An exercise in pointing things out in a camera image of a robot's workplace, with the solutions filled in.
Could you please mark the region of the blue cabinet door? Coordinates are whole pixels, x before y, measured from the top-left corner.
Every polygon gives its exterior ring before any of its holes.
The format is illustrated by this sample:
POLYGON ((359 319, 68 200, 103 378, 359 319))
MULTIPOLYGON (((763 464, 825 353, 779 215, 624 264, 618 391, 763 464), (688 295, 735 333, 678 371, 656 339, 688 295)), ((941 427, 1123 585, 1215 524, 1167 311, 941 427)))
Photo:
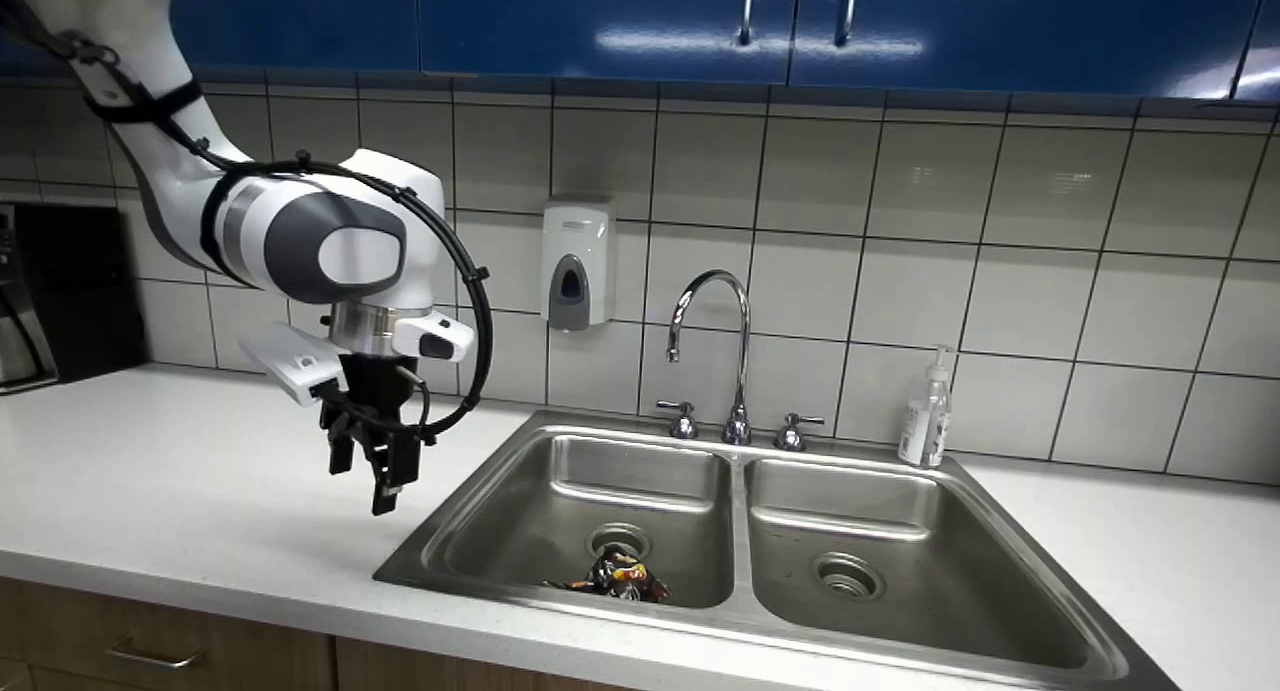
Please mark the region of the blue cabinet door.
POLYGON ((1260 3, 1231 99, 1280 102, 1280 0, 1260 3))
POLYGON ((716 82, 785 81, 796 0, 420 0, 424 70, 449 75, 716 82))
POLYGON ((419 70, 419 0, 172 0, 193 67, 419 70))
POLYGON ((809 88, 1225 99, 1260 0, 797 0, 809 88))

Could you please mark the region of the black coffee maker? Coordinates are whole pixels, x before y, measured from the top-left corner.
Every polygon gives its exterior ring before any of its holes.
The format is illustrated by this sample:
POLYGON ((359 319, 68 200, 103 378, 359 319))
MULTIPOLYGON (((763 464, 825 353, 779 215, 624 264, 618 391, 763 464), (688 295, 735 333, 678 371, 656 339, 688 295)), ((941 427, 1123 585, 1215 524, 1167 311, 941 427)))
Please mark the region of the black coffee maker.
POLYGON ((148 360, 119 209, 0 203, 0 395, 148 360))

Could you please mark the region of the white wall soap dispenser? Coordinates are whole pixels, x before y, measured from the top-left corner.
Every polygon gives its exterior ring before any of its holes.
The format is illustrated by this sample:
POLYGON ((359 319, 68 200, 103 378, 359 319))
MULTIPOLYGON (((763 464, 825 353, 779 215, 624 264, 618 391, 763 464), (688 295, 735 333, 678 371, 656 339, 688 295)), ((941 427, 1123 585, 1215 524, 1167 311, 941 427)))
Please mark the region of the white wall soap dispenser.
POLYGON ((617 223, 609 196, 558 195, 543 209, 540 312, 556 331, 614 319, 617 223))

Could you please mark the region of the chrome tap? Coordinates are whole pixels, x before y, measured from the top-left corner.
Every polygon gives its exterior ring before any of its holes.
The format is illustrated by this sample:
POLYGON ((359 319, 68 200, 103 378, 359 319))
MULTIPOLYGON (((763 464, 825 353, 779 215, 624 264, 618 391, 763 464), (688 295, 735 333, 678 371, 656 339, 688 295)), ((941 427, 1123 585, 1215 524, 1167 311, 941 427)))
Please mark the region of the chrome tap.
MULTIPOLYGON (((730 404, 728 416, 719 433, 719 440, 733 447, 746 447, 753 440, 753 427, 750 425, 749 409, 746 404, 751 307, 746 287, 741 284, 733 273, 727 270, 708 270, 700 273, 700 275, 694 276, 692 280, 689 282, 689 285, 685 287, 685 290, 682 290, 681 296, 678 296, 672 311, 671 321, 668 322, 666 360, 668 360, 669 363, 680 362, 681 335, 685 326, 686 314, 689 312, 692 299, 698 296, 699 290, 704 289, 704 287, 710 284, 710 282, 723 282, 724 285, 730 287, 730 290, 735 294, 739 305, 739 346, 736 377, 733 383, 733 401, 730 404)), ((820 417, 801 416, 795 412, 788 412, 783 416, 782 427, 774 433, 772 445, 778 450, 806 450, 808 441, 803 435, 801 427, 804 425, 823 425, 824 422, 824 418, 820 417)))

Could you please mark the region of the black packet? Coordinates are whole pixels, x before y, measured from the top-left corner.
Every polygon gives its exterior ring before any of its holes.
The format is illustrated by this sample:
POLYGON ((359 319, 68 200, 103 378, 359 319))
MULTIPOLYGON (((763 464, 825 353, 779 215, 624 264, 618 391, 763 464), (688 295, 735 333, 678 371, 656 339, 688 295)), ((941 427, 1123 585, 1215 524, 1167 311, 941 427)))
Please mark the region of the black packet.
POLYGON ((663 580, 618 544, 605 545, 582 580, 572 582, 544 580, 541 586, 640 603, 666 603, 672 595, 663 580))

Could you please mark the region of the clear pump soap bottle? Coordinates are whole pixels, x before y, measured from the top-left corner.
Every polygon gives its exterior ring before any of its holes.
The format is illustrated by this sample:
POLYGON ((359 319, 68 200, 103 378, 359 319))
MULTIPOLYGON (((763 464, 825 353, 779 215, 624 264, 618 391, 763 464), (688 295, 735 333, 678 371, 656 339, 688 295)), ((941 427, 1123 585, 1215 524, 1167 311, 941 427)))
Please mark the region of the clear pump soap bottle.
POLYGON ((916 468, 937 468, 945 457, 952 412, 950 354, 952 346, 936 346, 924 385, 908 398, 897 456, 916 468))

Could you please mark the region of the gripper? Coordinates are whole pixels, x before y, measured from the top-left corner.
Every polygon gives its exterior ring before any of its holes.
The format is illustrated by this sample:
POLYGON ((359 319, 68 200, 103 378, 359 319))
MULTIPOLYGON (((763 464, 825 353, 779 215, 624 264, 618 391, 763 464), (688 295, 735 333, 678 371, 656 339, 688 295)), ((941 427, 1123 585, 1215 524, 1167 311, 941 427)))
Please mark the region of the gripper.
POLYGON ((329 473, 351 471, 357 427, 374 427, 365 433, 364 450, 374 476, 372 514, 388 514, 397 507, 401 491, 419 480, 422 433, 401 418, 416 384, 403 375, 416 372, 416 360, 408 357, 372 357, 372 354, 339 354, 348 383, 347 398, 364 417, 352 417, 340 409, 326 412, 329 473), (399 431, 390 433, 392 427, 399 431))

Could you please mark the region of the blue wall cabinet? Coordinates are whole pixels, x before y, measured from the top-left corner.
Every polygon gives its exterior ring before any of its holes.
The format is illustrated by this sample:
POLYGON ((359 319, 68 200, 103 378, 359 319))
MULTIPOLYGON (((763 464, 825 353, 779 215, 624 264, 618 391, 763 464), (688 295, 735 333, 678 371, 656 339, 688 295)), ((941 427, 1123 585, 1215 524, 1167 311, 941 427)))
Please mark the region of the blue wall cabinet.
POLYGON ((1280 102, 1280 0, 0 0, 193 67, 1280 102))

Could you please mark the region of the stainless steel double sink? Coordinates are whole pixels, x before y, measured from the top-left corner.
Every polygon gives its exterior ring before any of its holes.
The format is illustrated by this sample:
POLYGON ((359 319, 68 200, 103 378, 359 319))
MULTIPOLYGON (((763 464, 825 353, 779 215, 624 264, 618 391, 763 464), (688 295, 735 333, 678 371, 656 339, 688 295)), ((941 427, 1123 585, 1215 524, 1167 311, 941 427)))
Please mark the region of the stainless steel double sink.
POLYGON ((730 447, 539 409, 375 578, 508 605, 1050 691, 1179 691, 955 462, 730 447), (618 544, 666 603, 549 589, 618 544))

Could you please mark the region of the wooden drawer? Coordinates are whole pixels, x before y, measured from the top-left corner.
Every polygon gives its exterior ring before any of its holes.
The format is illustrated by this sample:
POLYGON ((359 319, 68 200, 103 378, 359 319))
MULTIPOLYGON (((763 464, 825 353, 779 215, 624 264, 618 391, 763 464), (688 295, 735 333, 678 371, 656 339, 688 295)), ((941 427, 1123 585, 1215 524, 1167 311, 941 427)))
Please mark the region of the wooden drawer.
POLYGON ((0 577, 0 630, 15 635, 38 685, 145 691, 337 691, 325 635, 228 616, 0 577), (119 662, 104 650, 132 636, 147 650, 204 659, 183 671, 119 662))

